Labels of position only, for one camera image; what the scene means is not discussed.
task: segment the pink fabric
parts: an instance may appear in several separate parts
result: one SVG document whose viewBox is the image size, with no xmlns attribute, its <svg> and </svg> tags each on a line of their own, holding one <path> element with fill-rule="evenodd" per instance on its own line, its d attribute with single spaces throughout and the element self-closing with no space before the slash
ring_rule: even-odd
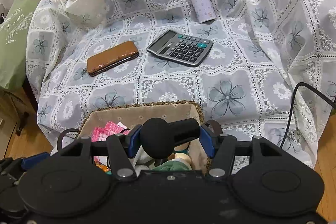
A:
<svg viewBox="0 0 336 224">
<path fill-rule="evenodd" d="M 91 133 L 91 141 L 92 142 L 99 142 L 105 141 L 106 138 L 110 135 L 114 135 L 122 131 L 124 128 L 117 125 L 116 123 L 109 121 L 106 123 L 104 128 L 96 127 L 93 132 Z M 124 135 L 127 135 L 130 130 L 125 130 L 123 132 Z"/>
</svg>

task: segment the green bag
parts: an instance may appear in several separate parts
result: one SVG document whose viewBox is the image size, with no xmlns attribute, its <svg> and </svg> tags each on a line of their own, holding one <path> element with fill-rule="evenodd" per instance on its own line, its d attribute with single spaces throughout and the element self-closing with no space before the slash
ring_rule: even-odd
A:
<svg viewBox="0 0 336 224">
<path fill-rule="evenodd" d="M 27 34 L 38 0 L 14 0 L 0 24 L 0 87 L 19 89 L 26 78 Z"/>
</svg>

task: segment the black cable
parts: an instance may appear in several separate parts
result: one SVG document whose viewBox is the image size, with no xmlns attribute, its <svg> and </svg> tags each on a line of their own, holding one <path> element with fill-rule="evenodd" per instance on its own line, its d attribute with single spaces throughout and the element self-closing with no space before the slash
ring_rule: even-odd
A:
<svg viewBox="0 0 336 224">
<path fill-rule="evenodd" d="M 323 93 L 321 93 L 320 91 L 318 91 L 317 89 L 315 89 L 314 87 L 312 87 L 311 85 L 304 83 L 304 82 L 299 82 L 293 91 L 293 95 L 292 95 L 292 103 L 291 103 L 291 109 L 289 111 L 289 119 L 288 119 L 288 123 L 287 123 L 287 128 L 286 128 L 286 132 L 283 136 L 280 148 L 282 148 L 284 146 L 287 134 L 288 134 L 288 130 L 289 130 L 289 126 L 291 123 L 291 119 L 292 119 L 292 113 L 293 113 L 293 107 L 294 107 L 294 101 L 295 101 L 295 94 L 296 91 L 298 90 L 299 87 L 301 86 L 305 86 L 306 88 L 310 89 L 313 93 L 317 94 L 320 98 L 322 98 L 323 100 L 325 100 L 329 105 L 331 105 L 334 109 L 336 109 L 336 104 L 330 100 L 327 96 L 325 96 Z"/>
</svg>

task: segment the green cloth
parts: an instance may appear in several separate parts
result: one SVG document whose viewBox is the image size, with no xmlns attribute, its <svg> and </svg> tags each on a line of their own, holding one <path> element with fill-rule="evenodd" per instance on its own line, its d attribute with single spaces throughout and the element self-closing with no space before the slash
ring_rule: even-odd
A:
<svg viewBox="0 0 336 224">
<path fill-rule="evenodd" d="M 169 160 L 152 169 L 152 171 L 190 171 L 189 168 L 178 160 Z"/>
<path fill-rule="evenodd" d="M 0 24 L 0 87 L 19 89 L 26 78 L 27 34 L 37 0 L 14 0 Z"/>
</svg>

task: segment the round pad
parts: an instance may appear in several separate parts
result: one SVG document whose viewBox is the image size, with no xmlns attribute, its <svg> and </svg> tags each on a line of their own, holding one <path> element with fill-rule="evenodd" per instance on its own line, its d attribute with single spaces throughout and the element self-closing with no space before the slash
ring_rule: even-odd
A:
<svg viewBox="0 0 336 224">
<path fill-rule="evenodd" d="M 143 124 L 140 141 L 145 152 L 154 159 L 167 158 L 174 151 L 174 135 L 161 118 L 151 118 Z"/>
<path fill-rule="evenodd" d="M 256 161 L 236 173 L 232 186 L 243 204 L 275 217 L 315 210 L 324 191 L 321 177 L 291 157 Z"/>
<path fill-rule="evenodd" d="M 22 217 L 25 214 L 25 205 L 17 192 L 17 187 L 7 188 L 0 194 L 0 209 L 9 217 Z"/>
<path fill-rule="evenodd" d="M 70 217 L 97 206 L 109 186 L 109 176 L 88 161 L 54 156 L 29 170 L 21 178 L 18 192 L 35 213 Z"/>
</svg>

